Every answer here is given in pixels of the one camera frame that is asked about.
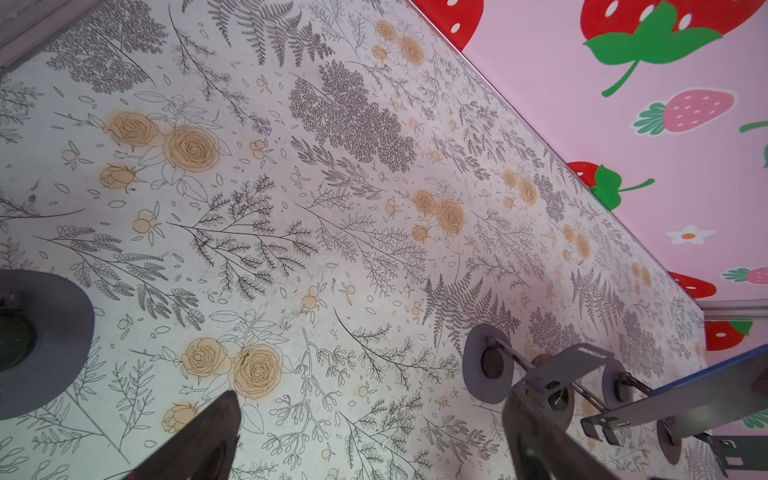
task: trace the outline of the gray round disc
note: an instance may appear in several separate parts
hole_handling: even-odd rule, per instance
[[[497,379],[491,379],[483,372],[483,352],[488,348],[486,339],[494,336],[509,343],[509,338],[500,330],[487,323],[477,325],[467,335],[462,359],[462,374],[467,390],[481,402],[501,403],[509,395],[509,388],[515,374],[515,361],[502,353],[503,369]]]
[[[603,399],[605,400],[605,405],[611,410],[632,403],[634,399],[634,391],[632,387],[623,384],[617,386],[619,375],[626,371],[624,365],[616,359],[612,359],[605,366],[605,370],[603,370]],[[621,395],[626,401],[622,402],[621,399],[617,397],[617,387],[621,389]]]
[[[36,343],[26,359],[0,372],[0,420],[31,412],[61,395],[83,368],[94,335],[91,301],[65,278],[0,270],[0,294],[10,293],[18,295],[35,326]]]

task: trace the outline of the black circular hole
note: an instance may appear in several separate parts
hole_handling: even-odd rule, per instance
[[[622,382],[621,380],[616,380],[614,382],[614,396],[616,397],[616,400],[618,400],[619,402],[621,403],[629,402],[631,393],[632,393],[632,388],[626,383]]]
[[[23,362],[36,341],[35,326],[21,309],[0,310],[0,371]]]
[[[504,373],[504,356],[495,347],[488,347],[480,355],[480,368],[483,375],[496,380]]]
[[[559,412],[565,410],[568,407],[568,401],[571,399],[571,395],[568,393],[568,389],[558,390],[549,396],[549,406],[553,410]]]

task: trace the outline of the fern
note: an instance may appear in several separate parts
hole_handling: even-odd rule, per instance
[[[490,323],[509,337],[520,326],[520,320],[512,316],[505,301],[502,300],[499,305],[498,294],[494,295],[492,289],[480,296],[483,291],[482,278],[470,288],[471,279],[472,274],[467,273],[457,283],[446,284],[440,275],[435,286],[432,285],[432,279],[427,279],[424,287],[427,304],[423,322],[431,315],[435,316],[435,348],[440,343],[443,329],[449,330],[451,343],[461,353],[464,334],[475,325]]]
[[[574,286],[573,301],[578,298],[579,316],[583,318],[583,309],[592,319],[592,324],[597,328],[594,318],[600,319],[605,332],[608,333],[609,327],[613,329],[624,312],[624,302],[614,292],[608,284],[608,280],[601,278],[602,273],[594,275],[594,267],[582,276],[581,271],[577,270],[576,275],[571,272],[571,282]]]

